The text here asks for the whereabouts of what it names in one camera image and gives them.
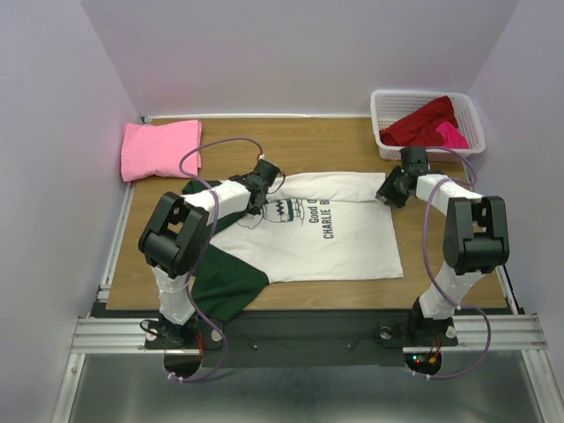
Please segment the white and green t-shirt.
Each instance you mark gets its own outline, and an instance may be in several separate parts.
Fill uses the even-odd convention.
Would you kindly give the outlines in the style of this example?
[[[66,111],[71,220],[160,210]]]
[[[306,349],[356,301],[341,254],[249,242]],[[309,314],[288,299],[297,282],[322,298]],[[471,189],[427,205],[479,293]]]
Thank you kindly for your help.
[[[191,294],[210,319],[237,316],[272,283],[402,278],[383,173],[295,174],[261,214],[223,218]]]

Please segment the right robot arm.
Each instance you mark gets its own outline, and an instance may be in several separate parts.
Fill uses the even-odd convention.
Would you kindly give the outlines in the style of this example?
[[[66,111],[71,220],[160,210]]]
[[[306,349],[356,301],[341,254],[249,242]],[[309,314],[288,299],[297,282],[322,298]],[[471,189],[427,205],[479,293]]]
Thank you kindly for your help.
[[[400,150],[401,164],[393,168],[376,192],[386,205],[402,208],[411,197],[427,203],[422,254],[430,287],[414,302],[405,323],[405,336],[416,344],[453,339],[455,311],[470,289],[509,258],[507,208],[503,198],[482,196],[431,169],[423,146]],[[443,263],[433,274],[427,253],[428,221],[435,208],[445,216]]]

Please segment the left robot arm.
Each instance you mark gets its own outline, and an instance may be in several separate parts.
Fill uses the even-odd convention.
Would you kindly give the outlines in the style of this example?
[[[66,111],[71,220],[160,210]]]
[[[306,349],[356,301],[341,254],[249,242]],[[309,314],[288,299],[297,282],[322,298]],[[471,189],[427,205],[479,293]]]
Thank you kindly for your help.
[[[156,348],[185,348],[202,343],[196,325],[198,313],[190,281],[210,247],[223,218],[256,216],[262,213],[267,195],[283,173],[276,165],[259,158],[254,169],[203,187],[195,193],[162,195],[140,235],[138,249],[149,265],[159,291],[160,315],[156,321],[140,323],[145,343]]]

